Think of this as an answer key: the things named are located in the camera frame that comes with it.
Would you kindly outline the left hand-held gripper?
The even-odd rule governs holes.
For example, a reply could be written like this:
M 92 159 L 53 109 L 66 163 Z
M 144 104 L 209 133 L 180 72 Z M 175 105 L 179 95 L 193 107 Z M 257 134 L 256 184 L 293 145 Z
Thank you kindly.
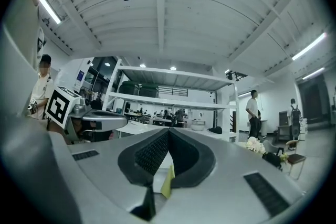
M 48 126 L 70 143 L 101 142 L 128 124 L 120 114 L 93 109 L 88 99 L 61 86 L 55 87 L 46 107 Z

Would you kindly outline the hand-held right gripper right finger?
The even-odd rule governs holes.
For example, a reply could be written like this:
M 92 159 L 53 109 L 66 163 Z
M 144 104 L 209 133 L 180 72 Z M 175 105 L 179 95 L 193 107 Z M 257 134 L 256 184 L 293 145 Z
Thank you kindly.
M 212 149 L 216 164 L 209 176 L 193 188 L 174 189 L 156 214 L 156 223 L 286 223 L 295 215 L 302 190 L 287 174 L 262 157 L 235 143 L 192 131 L 183 134 Z M 289 207 L 272 217 L 244 178 L 260 174 Z

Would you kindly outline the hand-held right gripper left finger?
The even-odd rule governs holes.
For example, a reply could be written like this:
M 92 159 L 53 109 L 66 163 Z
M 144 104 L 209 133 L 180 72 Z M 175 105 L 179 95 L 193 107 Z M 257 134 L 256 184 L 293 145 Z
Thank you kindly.
M 81 171 L 117 208 L 151 220 L 167 202 L 160 192 L 171 161 L 162 129 L 69 146 Z

